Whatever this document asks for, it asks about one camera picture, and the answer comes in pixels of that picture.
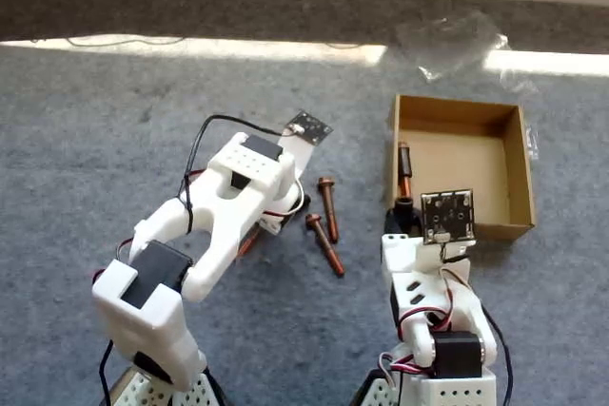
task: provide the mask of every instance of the gray carpet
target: gray carpet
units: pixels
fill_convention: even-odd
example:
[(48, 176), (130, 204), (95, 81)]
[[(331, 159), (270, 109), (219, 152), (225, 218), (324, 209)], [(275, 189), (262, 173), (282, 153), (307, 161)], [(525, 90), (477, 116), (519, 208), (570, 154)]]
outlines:
[[(92, 272), (173, 195), (212, 112), (280, 126), (298, 108), (334, 127), (304, 185), (337, 178), (346, 276), (337, 280), (301, 222), (265, 238), (211, 295), (187, 305), (191, 331), (236, 405), (346, 404), (396, 342), (379, 267), (383, 145), (396, 92), (514, 102), (477, 68), (427, 84), (394, 43), (412, 17), (476, 8), (514, 49), (605, 53), (609, 10), (482, 0), (0, 0), (0, 39), (94, 33), (389, 45), (375, 66), (0, 47), (0, 397), (95, 404), (106, 344)], [(539, 226), (484, 243), (473, 283), (501, 324), (513, 404), (603, 404), (609, 232), (609, 84), (532, 75)], [(235, 127), (218, 124), (200, 164)], [(316, 199), (313, 208), (321, 210)], [(177, 242), (196, 256), (205, 237)], [(114, 355), (108, 378), (126, 364)], [(495, 365), (504, 385), (502, 362)]]

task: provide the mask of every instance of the open cardboard box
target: open cardboard box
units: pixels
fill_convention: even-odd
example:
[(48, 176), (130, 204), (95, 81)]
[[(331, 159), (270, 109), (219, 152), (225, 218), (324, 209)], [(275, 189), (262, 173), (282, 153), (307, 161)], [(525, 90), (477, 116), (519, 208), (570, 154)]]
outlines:
[(399, 197), (398, 142), (410, 146), (412, 197), (473, 189), (478, 239), (515, 240), (535, 226), (519, 106), (398, 95), (391, 116), (387, 206)]

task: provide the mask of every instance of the clear plastic bag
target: clear plastic bag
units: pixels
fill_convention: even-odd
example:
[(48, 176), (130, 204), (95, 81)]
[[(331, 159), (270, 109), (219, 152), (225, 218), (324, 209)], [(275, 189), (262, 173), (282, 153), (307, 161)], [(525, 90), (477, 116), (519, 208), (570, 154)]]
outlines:
[[(454, 11), (436, 20), (411, 21), (398, 26), (396, 32), (406, 56), (430, 83), (482, 63), (492, 51), (511, 50), (507, 37), (493, 20), (477, 10)], [(518, 105), (527, 106), (542, 98), (526, 75), (502, 69), (498, 76), (501, 88), (512, 94)], [(529, 158), (537, 160), (537, 129), (527, 124), (525, 133)]]
[(482, 60), (507, 46), (493, 21), (472, 10), (432, 21), (413, 21), (396, 29), (398, 41), (427, 81), (434, 81)]

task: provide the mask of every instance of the white plastic part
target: white plastic part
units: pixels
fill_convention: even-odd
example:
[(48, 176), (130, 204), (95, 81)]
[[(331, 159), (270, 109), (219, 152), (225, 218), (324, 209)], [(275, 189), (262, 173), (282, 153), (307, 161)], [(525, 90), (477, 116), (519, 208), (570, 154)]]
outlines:
[[(475, 242), (455, 242), (446, 246), (446, 257), (464, 252)], [(490, 366), (497, 358), (497, 342), (481, 309), (478, 297), (467, 287), (450, 277), (441, 275), (440, 268), (449, 269), (467, 280), (470, 262), (465, 259), (443, 264), (438, 245), (423, 245), (422, 238), (408, 238), (401, 234), (383, 235), (383, 276), (387, 286), (394, 287), (399, 315), (422, 306), (449, 309), (446, 278), (453, 293), (452, 329), (469, 331), (481, 340), (483, 364)], [(435, 358), (434, 339), (424, 313), (407, 318), (402, 323), (404, 340), (412, 348), (417, 364), (430, 366)]]
[(206, 359), (187, 329), (182, 297), (159, 284), (138, 309), (121, 300), (136, 277), (137, 270), (112, 261), (93, 284), (106, 332), (123, 357), (133, 360), (142, 352), (165, 370), (174, 389), (187, 391), (206, 368)]
[(289, 135), (293, 133), (291, 130), (284, 130), (286, 136), (279, 139), (279, 146), (284, 151), (289, 152), (296, 159), (296, 177), (300, 178), (305, 171), (308, 161), (313, 155), (315, 145), (312, 145), (307, 140), (303, 140), (298, 135)]
[(114, 401), (115, 406), (167, 406), (174, 390), (158, 380), (134, 372), (131, 381)]
[(175, 392), (164, 382), (148, 379), (136, 373), (114, 406), (167, 406), (171, 398), (174, 406), (219, 406), (209, 379), (204, 373), (198, 376), (188, 392)]
[[(192, 203), (192, 230), (211, 233), (208, 250), (190, 268), (184, 279), (182, 295), (190, 301), (204, 299), (237, 257), (239, 242), (263, 211), (275, 201), (285, 199), (289, 208), (294, 200), (286, 198), (295, 183), (295, 160), (287, 150), (274, 161), (242, 146), (247, 135), (237, 133), (209, 161), (206, 171), (189, 187)], [(233, 172), (250, 181), (235, 196), (230, 193)], [(186, 193), (181, 196), (186, 201)], [(168, 242), (185, 235), (188, 213), (178, 199), (165, 202), (148, 219), (135, 226), (129, 252), (132, 261), (152, 241)]]
[(395, 393), (389, 388), (385, 379), (374, 379), (361, 406), (394, 406), (398, 404)]
[(482, 377), (461, 379), (417, 378), (419, 402), (425, 406), (496, 406), (497, 381), (487, 368), (482, 368)]

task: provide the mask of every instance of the copper screw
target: copper screw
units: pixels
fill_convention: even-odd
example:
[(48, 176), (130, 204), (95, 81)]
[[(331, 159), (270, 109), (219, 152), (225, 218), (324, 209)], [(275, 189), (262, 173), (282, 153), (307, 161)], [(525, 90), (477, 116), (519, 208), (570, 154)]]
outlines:
[[(403, 149), (408, 149), (408, 143), (407, 142), (399, 142), (398, 143), (398, 149), (401, 152)], [(407, 154), (408, 157), (408, 164), (407, 164), (407, 171), (408, 173), (412, 174), (412, 171), (410, 170), (410, 160), (409, 160), (409, 154)], [(412, 190), (410, 188), (410, 176), (409, 175), (403, 175), (400, 177), (400, 192), (402, 193), (402, 197), (406, 197), (407, 199), (411, 199), (412, 198)]]
[(339, 256), (336, 254), (334, 247), (325, 235), (324, 228), (322, 227), (322, 224), (320, 222), (321, 220), (322, 217), (319, 214), (314, 213), (307, 214), (306, 218), (304, 218), (304, 221), (306, 222), (306, 228), (308, 228), (309, 230), (315, 230), (315, 234), (317, 235), (317, 242), (322, 247), (325, 254), (325, 258), (334, 270), (336, 276), (341, 278), (344, 275), (343, 264), (341, 263)]
[(336, 223), (336, 213), (334, 212), (334, 200), (332, 199), (332, 186), (334, 180), (330, 177), (322, 177), (317, 181), (317, 188), (324, 198), (325, 218), (327, 219), (327, 231), (330, 241), (339, 241), (339, 226)]

